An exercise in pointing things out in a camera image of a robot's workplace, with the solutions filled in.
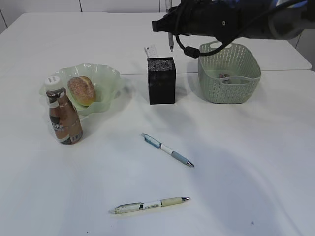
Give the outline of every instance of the white bottle cap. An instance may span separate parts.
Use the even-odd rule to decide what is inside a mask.
[[[49,76],[45,82],[46,91],[57,91],[63,87],[63,83],[59,76]]]

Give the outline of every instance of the bread roll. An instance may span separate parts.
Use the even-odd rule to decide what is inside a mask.
[[[73,77],[68,81],[68,87],[73,98],[82,106],[90,106],[96,102],[96,92],[88,77]]]

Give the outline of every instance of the bottle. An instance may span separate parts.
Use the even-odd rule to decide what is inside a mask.
[[[82,137],[82,127],[61,79],[58,76],[50,76],[45,80],[45,87],[49,118],[58,141],[66,145],[76,143]]]

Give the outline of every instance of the blue pen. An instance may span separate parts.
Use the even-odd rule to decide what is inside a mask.
[[[182,162],[183,164],[190,166],[190,167],[195,167],[191,161],[189,161],[188,159],[184,158],[182,155],[180,155],[178,152],[170,149],[168,146],[165,146],[163,143],[159,142],[158,140],[156,140],[155,138],[152,138],[150,135],[148,134],[144,134],[142,133],[141,136],[144,138],[144,140],[155,146],[158,149],[161,149],[163,151],[165,151],[166,153],[170,154],[172,157],[174,157],[175,159],[179,160],[180,162]]]

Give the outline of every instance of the green basket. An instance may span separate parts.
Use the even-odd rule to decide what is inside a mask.
[[[200,45],[203,52],[212,51],[218,41]],[[253,94],[261,77],[259,65],[248,48],[231,43],[217,54],[198,58],[198,75],[205,98],[213,103],[239,104]]]

